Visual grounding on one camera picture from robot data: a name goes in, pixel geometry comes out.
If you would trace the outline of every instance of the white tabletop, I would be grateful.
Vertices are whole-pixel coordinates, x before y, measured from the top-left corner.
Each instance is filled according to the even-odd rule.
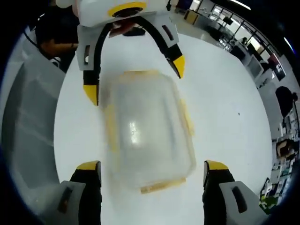
[[[242,63],[224,50],[179,34],[186,59],[178,79],[155,42],[117,36],[105,41],[101,76],[128,70],[158,69],[176,82],[195,126],[196,170],[178,187],[141,195],[113,180],[104,157],[107,142],[100,109],[83,91],[83,74],[73,60],[60,92],[54,127],[54,150],[60,181],[76,167],[102,161],[103,225],[199,225],[203,213],[203,165],[206,159],[226,164],[236,180],[256,194],[270,176],[272,146],[260,95]]]

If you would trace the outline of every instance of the transparent container lid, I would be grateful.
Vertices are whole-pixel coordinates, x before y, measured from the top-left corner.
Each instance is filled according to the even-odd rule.
[[[171,78],[157,71],[115,78],[105,120],[112,171],[128,186],[182,180],[194,169],[185,110]]]

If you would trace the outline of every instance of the cable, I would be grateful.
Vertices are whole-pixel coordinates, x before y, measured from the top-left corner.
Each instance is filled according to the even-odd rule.
[[[23,34],[25,35],[26,39],[29,40],[29,42],[32,43],[42,53],[43,56],[46,57],[47,53],[31,40],[31,38],[26,34],[25,30],[23,31]]]

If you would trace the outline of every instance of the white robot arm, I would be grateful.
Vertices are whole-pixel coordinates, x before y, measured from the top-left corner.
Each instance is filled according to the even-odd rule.
[[[83,71],[83,88],[94,105],[98,105],[101,50],[113,22],[130,18],[154,38],[179,78],[183,77],[184,57],[177,45],[176,26],[170,20],[163,0],[56,0],[59,7],[73,5],[78,11],[77,59]]]

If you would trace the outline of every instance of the plastic food container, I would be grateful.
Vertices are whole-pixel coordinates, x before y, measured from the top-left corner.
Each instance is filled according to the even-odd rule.
[[[179,184],[195,168],[191,127],[171,78],[131,71],[112,80],[105,108],[109,164],[142,193]]]

